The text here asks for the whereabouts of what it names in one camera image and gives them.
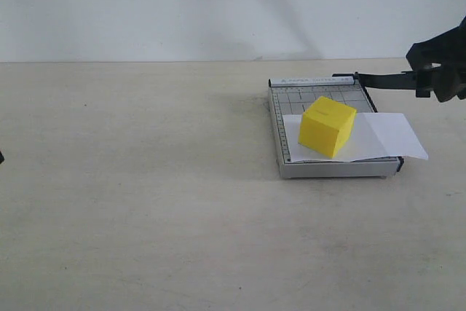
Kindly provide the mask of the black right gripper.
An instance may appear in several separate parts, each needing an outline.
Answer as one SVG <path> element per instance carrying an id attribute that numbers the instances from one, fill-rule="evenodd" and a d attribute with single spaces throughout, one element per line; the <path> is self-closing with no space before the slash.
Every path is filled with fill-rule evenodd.
<path id="1" fill-rule="evenodd" d="M 413 70 L 438 64 L 433 78 L 433 91 L 439 102 L 457 97 L 465 99 L 465 23 L 443 34 L 411 46 L 406 59 Z"/>

